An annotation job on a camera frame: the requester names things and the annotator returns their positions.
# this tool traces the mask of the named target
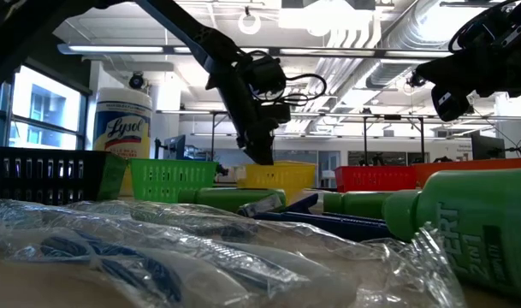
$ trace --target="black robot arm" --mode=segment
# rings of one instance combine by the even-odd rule
[[[494,92],[521,95],[521,3],[513,7],[517,1],[486,9],[451,39],[451,56],[416,67],[409,84],[435,84],[431,97],[443,121],[471,112],[467,96],[473,91],[482,98]]]
[[[24,62],[35,42],[68,17],[105,9],[124,0],[26,0],[0,23],[0,86]],[[253,161],[273,164],[271,131],[290,120],[286,104],[262,106],[258,95],[282,92],[286,77],[278,59],[253,58],[216,29],[203,26],[172,0],[136,0],[144,11],[186,46],[210,74],[238,133],[237,142]]]

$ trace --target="white lid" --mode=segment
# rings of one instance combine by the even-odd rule
[[[97,92],[97,102],[124,102],[140,104],[151,108],[151,98],[143,92],[125,88],[101,88]]]

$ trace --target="plastic basket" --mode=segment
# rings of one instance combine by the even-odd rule
[[[415,189],[416,171],[399,166],[338,167],[336,185],[340,193]]]
[[[237,187],[282,189],[287,197],[287,204],[304,188],[311,188],[315,183],[313,163],[289,161],[275,162],[273,166],[249,164],[236,169]]]
[[[425,185],[428,178],[443,170],[491,170],[491,169],[517,169],[521,168],[521,158],[487,159],[467,162],[448,163],[418,163],[414,164],[417,182],[420,187]]]
[[[0,147],[0,198],[47,205],[117,198],[126,166],[104,151]]]
[[[176,203],[181,190],[212,187],[217,162],[131,159],[134,198]]]

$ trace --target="orange bin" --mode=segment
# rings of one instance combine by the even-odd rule
[[[449,163],[418,163],[413,165],[416,170],[416,180],[420,187],[425,185],[428,178],[435,172],[442,170],[491,170],[521,168],[521,158],[486,159],[467,162]]]

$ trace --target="plastic bag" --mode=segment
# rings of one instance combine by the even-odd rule
[[[83,264],[151,307],[465,306],[433,234],[359,244],[202,205],[0,200],[0,260]]]

